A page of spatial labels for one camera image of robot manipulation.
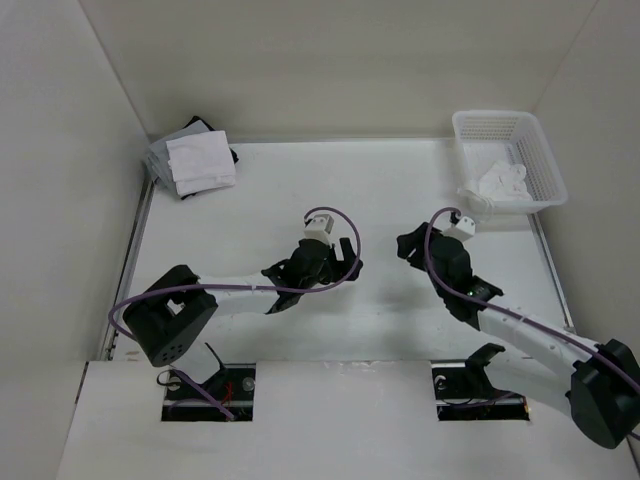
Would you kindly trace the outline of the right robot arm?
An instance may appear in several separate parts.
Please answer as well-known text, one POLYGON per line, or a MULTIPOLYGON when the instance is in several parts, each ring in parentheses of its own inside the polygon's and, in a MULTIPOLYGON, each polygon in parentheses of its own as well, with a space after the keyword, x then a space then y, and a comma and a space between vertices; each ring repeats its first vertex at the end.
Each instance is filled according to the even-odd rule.
POLYGON ((424 222, 396 239, 397 255, 427 273, 448 313, 496 338, 466 361, 464 384, 483 396, 512 391, 568 416, 596 445, 614 449, 639 425, 639 363, 619 340, 598 343, 556 328, 474 274, 450 230, 424 222))

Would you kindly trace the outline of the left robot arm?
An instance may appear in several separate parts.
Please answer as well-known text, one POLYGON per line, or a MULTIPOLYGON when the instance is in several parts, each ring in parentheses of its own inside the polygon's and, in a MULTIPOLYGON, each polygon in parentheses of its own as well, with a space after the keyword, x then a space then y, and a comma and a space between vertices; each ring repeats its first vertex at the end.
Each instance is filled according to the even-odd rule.
POLYGON ((188 266, 177 265, 127 306, 124 323, 152 366, 184 372, 200 397, 214 398, 225 376, 222 361, 199 339, 207 323, 216 315, 280 314, 311 289, 356 280, 363 262, 348 238, 340 247, 342 258, 331 243, 302 239, 290 258, 208 289, 188 266))

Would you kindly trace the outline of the folded black tank top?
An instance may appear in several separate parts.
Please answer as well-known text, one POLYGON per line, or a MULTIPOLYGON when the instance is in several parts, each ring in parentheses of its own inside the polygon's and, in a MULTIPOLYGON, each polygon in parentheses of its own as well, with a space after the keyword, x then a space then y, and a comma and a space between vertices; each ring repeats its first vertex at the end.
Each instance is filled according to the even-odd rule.
MULTIPOLYGON (((206 131, 215 131, 215 128, 212 127, 209 123, 207 123, 204 119, 202 119, 199 116, 193 116, 185 125, 184 128, 190 127, 192 125, 199 125, 201 127, 204 127, 206 131)), ((229 149, 231 155, 232 155, 232 159, 233 162, 235 164, 237 164, 239 162, 239 157, 236 153, 235 150, 233 149, 229 149)))

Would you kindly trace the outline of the folded grey tank top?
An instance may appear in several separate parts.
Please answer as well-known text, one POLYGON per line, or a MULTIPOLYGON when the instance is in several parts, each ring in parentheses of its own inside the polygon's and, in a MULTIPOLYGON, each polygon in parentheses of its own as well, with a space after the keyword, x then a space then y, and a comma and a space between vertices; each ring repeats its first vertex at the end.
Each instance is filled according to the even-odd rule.
POLYGON ((177 192, 171 169, 169 167, 169 152, 167 149, 167 143, 171 140, 179 139, 182 137, 196 135, 201 133, 207 133, 204 127, 199 125, 192 125, 187 128, 178 130, 172 134, 169 134, 159 140, 153 142, 147 149, 144 163, 149 170, 153 180, 166 188, 175 197, 180 197, 177 192))

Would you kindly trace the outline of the white plastic basket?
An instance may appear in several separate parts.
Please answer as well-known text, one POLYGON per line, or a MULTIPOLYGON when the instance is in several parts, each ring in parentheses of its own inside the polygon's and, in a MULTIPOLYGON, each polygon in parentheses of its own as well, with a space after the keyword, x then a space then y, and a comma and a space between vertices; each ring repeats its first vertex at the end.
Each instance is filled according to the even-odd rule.
POLYGON ((465 110, 452 116, 459 161, 460 186, 470 178, 473 162, 502 160, 526 167, 531 202, 500 202, 493 215, 533 214, 560 206, 568 192, 538 119, 531 113, 465 110))

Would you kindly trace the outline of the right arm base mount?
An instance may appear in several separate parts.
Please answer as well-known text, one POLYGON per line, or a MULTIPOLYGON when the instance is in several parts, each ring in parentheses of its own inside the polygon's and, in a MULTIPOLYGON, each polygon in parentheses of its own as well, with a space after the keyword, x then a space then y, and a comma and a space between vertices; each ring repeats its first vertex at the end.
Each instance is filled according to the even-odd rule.
POLYGON ((529 421, 524 396, 496 389, 485 372, 493 358, 505 351, 488 343, 466 359, 431 364, 439 421, 529 421))

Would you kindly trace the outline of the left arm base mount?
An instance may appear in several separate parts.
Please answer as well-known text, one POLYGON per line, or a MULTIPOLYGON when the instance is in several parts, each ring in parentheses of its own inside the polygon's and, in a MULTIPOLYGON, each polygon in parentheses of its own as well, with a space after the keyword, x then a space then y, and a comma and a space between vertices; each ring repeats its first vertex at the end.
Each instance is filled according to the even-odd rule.
MULTIPOLYGON (((251 422, 254 412, 255 364, 227 364, 212 380, 201 385, 222 404, 235 422, 251 422)), ((230 419, 171 369, 156 376, 164 389, 161 412, 163 422, 225 423, 230 419)))

